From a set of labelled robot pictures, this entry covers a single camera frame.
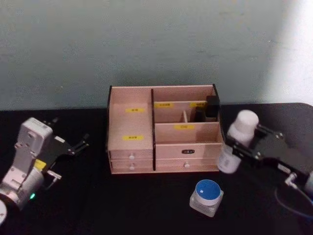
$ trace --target black label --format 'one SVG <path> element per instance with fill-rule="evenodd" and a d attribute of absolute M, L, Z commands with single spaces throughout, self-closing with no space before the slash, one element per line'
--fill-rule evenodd
<path fill-rule="evenodd" d="M 185 149 L 181 153 L 183 153 L 183 154 L 193 154 L 193 153 L 195 153 L 195 150 L 194 149 Z"/>

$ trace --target yellow label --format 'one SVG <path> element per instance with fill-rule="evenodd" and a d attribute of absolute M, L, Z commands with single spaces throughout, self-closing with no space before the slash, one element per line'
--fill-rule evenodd
<path fill-rule="evenodd" d="M 43 161 L 40 161 L 39 159 L 36 159 L 36 161 L 35 161 L 35 167 L 36 167 L 38 170 L 44 169 L 45 166 L 46 166 L 46 163 L 44 163 Z"/>
<path fill-rule="evenodd" d="M 206 104 L 206 101 L 202 101 L 202 102 L 191 102 L 190 103 L 190 108 L 194 108 L 194 107 L 204 107 Z"/>
<path fill-rule="evenodd" d="M 156 103 L 155 108 L 173 108 L 173 103 Z"/>
<path fill-rule="evenodd" d="M 123 136 L 124 141 L 141 141 L 143 138 L 143 136 Z"/>
<path fill-rule="evenodd" d="M 174 129 L 176 130 L 193 130 L 195 128 L 194 125 L 175 125 Z"/>
<path fill-rule="evenodd" d="M 132 109 L 126 109 L 126 113 L 143 113 L 145 109 L 143 108 L 132 108 Z"/>

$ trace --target wooden organizer box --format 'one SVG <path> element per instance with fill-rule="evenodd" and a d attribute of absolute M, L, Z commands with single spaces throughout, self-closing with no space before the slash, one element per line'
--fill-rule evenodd
<path fill-rule="evenodd" d="M 219 121 L 190 122 L 208 95 L 218 97 L 214 85 L 110 87 L 111 173 L 217 171 Z"/>

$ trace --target table surface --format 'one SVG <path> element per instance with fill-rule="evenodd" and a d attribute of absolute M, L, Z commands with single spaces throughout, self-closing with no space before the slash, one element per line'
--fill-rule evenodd
<path fill-rule="evenodd" d="M 227 130 L 242 109 L 257 113 L 260 123 L 282 131 L 286 142 L 305 156 L 313 155 L 313 107 L 300 104 L 222 106 Z M 278 205 L 274 189 L 284 176 L 272 169 L 241 164 L 232 175 L 219 172 L 111 175 L 105 152 L 106 110 L 45 110 L 0 112 L 0 177 L 7 172 L 20 124 L 29 117 L 59 117 L 54 133 L 70 144 L 90 134 L 90 147 L 75 159 L 54 167 L 63 176 L 14 219 L 0 234 L 102 235 L 176 234 L 313 234 L 313 224 Z M 189 207 L 189 198 L 202 179 L 216 181 L 224 197 L 214 218 Z"/>

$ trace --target drawer label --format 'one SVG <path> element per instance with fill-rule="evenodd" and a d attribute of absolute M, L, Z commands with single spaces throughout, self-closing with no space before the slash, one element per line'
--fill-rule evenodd
<path fill-rule="evenodd" d="M 205 105 L 206 105 L 206 101 L 191 102 L 190 103 L 190 108 L 194 108 L 194 107 L 201 107 L 201 108 L 203 108 Z"/>
<path fill-rule="evenodd" d="M 181 153 L 183 154 L 193 154 L 195 153 L 194 149 L 184 149 Z"/>
<path fill-rule="evenodd" d="M 175 130 L 193 130 L 194 125 L 174 125 Z"/>
<path fill-rule="evenodd" d="M 145 109 L 143 108 L 131 108 L 131 109 L 126 109 L 126 113 L 143 113 Z"/>
<path fill-rule="evenodd" d="M 173 108 L 173 103 L 155 103 L 155 108 Z"/>
<path fill-rule="evenodd" d="M 123 136 L 124 141 L 141 141 L 143 138 L 143 136 Z"/>

